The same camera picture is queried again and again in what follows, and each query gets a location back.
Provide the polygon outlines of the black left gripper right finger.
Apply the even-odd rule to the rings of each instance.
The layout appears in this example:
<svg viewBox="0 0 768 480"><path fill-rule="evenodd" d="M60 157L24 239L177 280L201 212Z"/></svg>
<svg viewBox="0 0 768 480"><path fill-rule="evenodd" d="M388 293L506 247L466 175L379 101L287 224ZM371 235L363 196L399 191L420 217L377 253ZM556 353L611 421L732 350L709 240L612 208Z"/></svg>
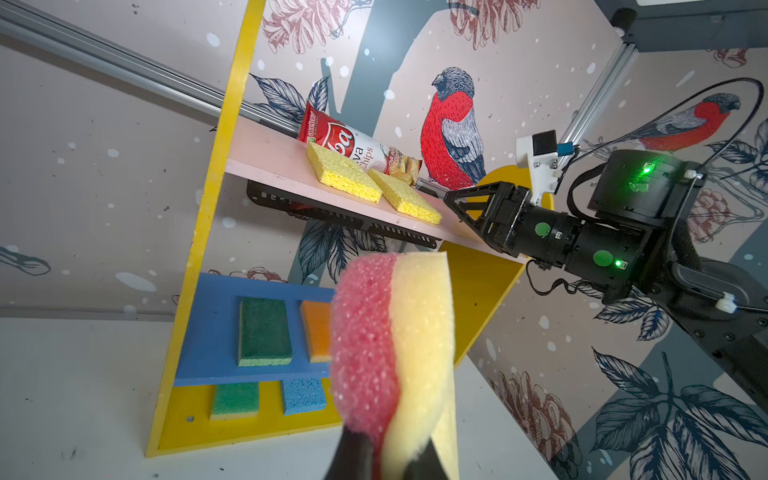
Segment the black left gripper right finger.
<svg viewBox="0 0 768 480"><path fill-rule="evenodd" d="M432 440L429 440L422 453L407 465L403 479L448 480Z"/></svg>

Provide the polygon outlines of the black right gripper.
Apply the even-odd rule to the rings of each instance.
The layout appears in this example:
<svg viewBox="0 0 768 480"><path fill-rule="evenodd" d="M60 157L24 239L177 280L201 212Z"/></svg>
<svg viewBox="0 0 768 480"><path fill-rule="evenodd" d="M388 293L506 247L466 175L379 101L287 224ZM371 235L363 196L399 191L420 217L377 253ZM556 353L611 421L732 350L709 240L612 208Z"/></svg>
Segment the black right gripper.
<svg viewBox="0 0 768 480"><path fill-rule="evenodd" d="M675 269L702 270L684 216L703 177L696 163L616 150L573 183L596 180L591 215L574 204L565 213L536 206L530 189L510 182L449 191L443 202L494 250L561 268L613 302L634 287L670 290Z"/></svg>

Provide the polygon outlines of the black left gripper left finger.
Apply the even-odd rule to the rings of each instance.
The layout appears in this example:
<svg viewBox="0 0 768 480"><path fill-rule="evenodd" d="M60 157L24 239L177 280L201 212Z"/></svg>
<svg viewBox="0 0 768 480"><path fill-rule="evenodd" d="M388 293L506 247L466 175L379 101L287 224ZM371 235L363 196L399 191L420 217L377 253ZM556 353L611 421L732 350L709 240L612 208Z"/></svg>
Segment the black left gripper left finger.
<svg viewBox="0 0 768 480"><path fill-rule="evenodd" d="M372 480L374 446L370 438L348 428L342 430L325 480Z"/></svg>

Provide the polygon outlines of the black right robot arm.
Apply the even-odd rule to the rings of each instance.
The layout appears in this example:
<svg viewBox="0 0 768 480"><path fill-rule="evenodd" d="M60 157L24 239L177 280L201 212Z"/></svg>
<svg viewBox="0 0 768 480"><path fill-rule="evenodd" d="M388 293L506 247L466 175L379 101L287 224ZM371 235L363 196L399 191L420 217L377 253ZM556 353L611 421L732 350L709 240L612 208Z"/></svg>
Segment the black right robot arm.
<svg viewBox="0 0 768 480"><path fill-rule="evenodd" d="M587 214L537 206L509 182L449 192L445 204L491 249L560 268L606 305L640 291L760 407L767 404L767 291L745 270L698 255L687 219L705 168L617 150L578 180L596 181Z"/></svg>

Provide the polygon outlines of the pale yellow sponge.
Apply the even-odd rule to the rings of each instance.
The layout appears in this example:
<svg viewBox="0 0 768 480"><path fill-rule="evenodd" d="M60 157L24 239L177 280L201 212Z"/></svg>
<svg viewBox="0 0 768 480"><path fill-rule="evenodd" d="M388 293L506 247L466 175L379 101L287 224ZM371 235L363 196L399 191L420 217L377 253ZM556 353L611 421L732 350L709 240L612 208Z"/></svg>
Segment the pale yellow sponge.
<svg viewBox="0 0 768 480"><path fill-rule="evenodd" d="M303 301L300 305L305 342L311 363L331 361L331 304Z"/></svg>

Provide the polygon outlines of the light green sponge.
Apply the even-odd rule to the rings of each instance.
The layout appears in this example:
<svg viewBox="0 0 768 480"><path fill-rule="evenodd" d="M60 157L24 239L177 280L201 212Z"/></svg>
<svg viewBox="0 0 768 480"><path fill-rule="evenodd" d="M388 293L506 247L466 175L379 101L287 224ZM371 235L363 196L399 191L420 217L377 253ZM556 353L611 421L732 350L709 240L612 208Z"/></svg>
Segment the light green sponge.
<svg viewBox="0 0 768 480"><path fill-rule="evenodd" d="M256 417L260 409L259 383L220 384L215 387L212 421Z"/></svg>

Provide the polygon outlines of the dark green sponge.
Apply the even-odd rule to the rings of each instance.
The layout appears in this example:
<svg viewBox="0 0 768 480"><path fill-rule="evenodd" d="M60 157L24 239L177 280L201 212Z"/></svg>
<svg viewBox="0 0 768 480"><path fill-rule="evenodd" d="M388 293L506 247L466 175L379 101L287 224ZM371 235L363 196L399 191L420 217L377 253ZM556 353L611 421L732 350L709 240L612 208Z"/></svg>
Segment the dark green sponge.
<svg viewBox="0 0 768 480"><path fill-rule="evenodd" d="M239 367L289 365L293 350L284 300L243 298L240 302Z"/></svg>

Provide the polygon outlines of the blue sponge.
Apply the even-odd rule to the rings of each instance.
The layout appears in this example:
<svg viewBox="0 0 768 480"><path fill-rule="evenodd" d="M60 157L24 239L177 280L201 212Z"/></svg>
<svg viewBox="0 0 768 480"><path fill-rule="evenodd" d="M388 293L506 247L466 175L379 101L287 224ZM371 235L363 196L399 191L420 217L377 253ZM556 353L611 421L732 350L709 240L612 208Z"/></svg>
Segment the blue sponge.
<svg viewBox="0 0 768 480"><path fill-rule="evenodd" d="M286 416L324 410L325 390L319 378L297 378L281 382L283 413Z"/></svg>

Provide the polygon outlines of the yellow smiley face sponge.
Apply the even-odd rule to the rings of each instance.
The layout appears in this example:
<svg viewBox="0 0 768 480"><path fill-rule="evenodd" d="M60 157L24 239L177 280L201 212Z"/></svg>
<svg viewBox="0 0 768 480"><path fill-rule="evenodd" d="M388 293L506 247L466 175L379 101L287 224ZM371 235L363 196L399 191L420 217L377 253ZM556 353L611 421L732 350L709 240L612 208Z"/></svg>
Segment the yellow smiley face sponge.
<svg viewBox="0 0 768 480"><path fill-rule="evenodd" d="M342 430L372 441L373 479L403 479L429 440L448 479L459 478L446 253L352 261L337 283L331 313L333 402Z"/></svg>

